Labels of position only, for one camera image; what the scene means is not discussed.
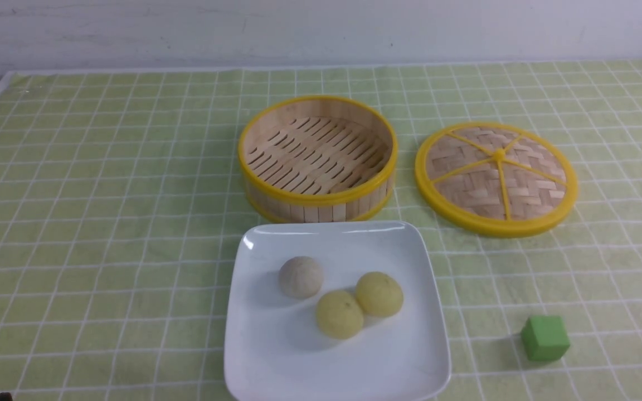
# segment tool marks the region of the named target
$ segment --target yellow plastic rim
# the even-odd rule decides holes
[[[380,201],[380,203],[378,203],[376,206],[373,206],[373,208],[371,208],[369,211],[367,211],[362,215],[358,215],[355,218],[352,218],[348,221],[365,221],[372,218],[373,216],[377,215],[378,212],[382,210],[382,208],[385,207],[385,204],[388,203],[388,200],[390,200],[391,196],[393,196],[393,191],[389,191],[388,194],[385,195],[385,198],[383,198],[383,200]],[[262,215],[263,218],[267,219],[272,223],[295,223],[293,221],[286,221],[282,218],[278,218],[276,216],[269,214],[269,212],[261,208],[259,204],[257,204],[257,202],[254,199],[252,199],[251,196],[249,196],[249,194],[247,194],[247,201],[249,201],[250,205],[252,205],[252,207],[254,208],[254,210],[257,211],[257,213],[259,213],[260,215]]]
[[[259,119],[261,119],[261,117],[263,117],[265,114],[271,111],[275,111],[280,107],[287,106],[288,104],[292,104],[293,102],[313,100],[347,102],[348,104],[361,107],[361,109],[365,109],[366,111],[371,112],[374,116],[376,116],[378,119],[380,119],[380,121],[383,122],[383,125],[385,125],[388,132],[390,132],[390,138],[392,139],[392,148],[390,150],[390,158],[388,158],[388,162],[380,170],[379,173],[371,177],[368,181],[357,186],[356,188],[351,188],[336,193],[327,193],[324,195],[308,195],[301,193],[292,193],[287,190],[278,189],[268,183],[265,183],[265,181],[261,180],[259,177],[257,177],[257,175],[255,175],[255,173],[252,172],[252,170],[249,168],[249,165],[244,162],[244,140],[246,139],[247,133],[249,132],[251,127],[255,125],[257,121],[259,121]],[[287,101],[280,102],[279,104],[275,104],[274,106],[271,106],[268,109],[259,112],[259,114],[257,114],[242,131],[242,135],[239,139],[239,144],[237,145],[237,158],[239,159],[239,165],[242,167],[242,174],[244,175],[245,179],[255,187],[259,188],[259,190],[266,195],[269,195],[272,198],[276,198],[279,201],[298,206],[333,206],[362,198],[363,196],[372,193],[373,190],[378,188],[378,186],[385,182],[385,180],[390,178],[393,170],[395,170],[395,164],[398,160],[398,140],[395,137],[395,131],[393,130],[392,125],[390,125],[385,117],[381,116],[377,111],[371,109],[371,107],[366,106],[362,102],[342,98],[339,96],[303,96],[300,98],[293,98]]]
[[[433,186],[427,175],[427,171],[425,170],[425,160],[428,156],[428,152],[430,152],[430,148],[443,135],[453,132],[454,130],[466,129],[475,126],[487,126],[495,129],[512,130],[519,134],[520,137],[525,137],[538,142],[545,147],[546,150],[551,152],[551,155],[561,163],[561,167],[566,175],[566,195],[564,195],[561,203],[554,210],[546,213],[546,215],[540,216],[539,218],[524,221],[505,221],[477,216],[476,214],[470,213],[454,203],[451,203],[448,199],[437,192],[435,186]],[[501,172],[500,178],[502,182],[504,182],[503,177],[504,173]],[[568,216],[571,212],[571,208],[573,208],[573,204],[576,203],[576,198],[578,198],[578,180],[576,179],[576,173],[573,171],[573,167],[571,167],[571,163],[569,163],[568,159],[564,157],[557,148],[553,147],[553,145],[537,135],[517,127],[481,121],[452,125],[430,135],[430,137],[420,146],[420,150],[415,157],[415,181],[417,182],[420,193],[428,204],[430,204],[431,208],[433,208],[439,215],[466,230],[492,237],[514,238],[534,236],[535,234],[551,230],[551,228],[557,226],[564,218],[566,218],[566,216]]]

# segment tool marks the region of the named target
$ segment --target white square plate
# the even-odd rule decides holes
[[[289,299],[282,264],[314,257],[324,268],[316,296]],[[325,337],[314,308],[370,271],[394,277],[405,294],[397,315],[345,341]],[[237,251],[227,312],[225,381],[240,401],[413,401],[450,377],[448,335],[425,243],[400,221],[275,224],[253,228]]]

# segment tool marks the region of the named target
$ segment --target grid pattern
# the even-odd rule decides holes
[[[453,356],[438,399],[642,399],[642,61],[14,76],[0,94],[0,391],[17,401],[231,399],[222,347],[240,236],[265,223],[235,159],[243,125],[304,94],[382,112],[395,197],[431,253]],[[421,142],[469,119],[571,160],[561,226],[480,238],[415,188]],[[517,333],[563,317],[537,365]]]

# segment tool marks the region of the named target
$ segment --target wall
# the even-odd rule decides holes
[[[642,57],[642,0],[0,0],[0,71]]]

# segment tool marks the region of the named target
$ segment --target green block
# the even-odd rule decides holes
[[[522,329],[528,360],[559,360],[570,345],[560,316],[530,316]]]

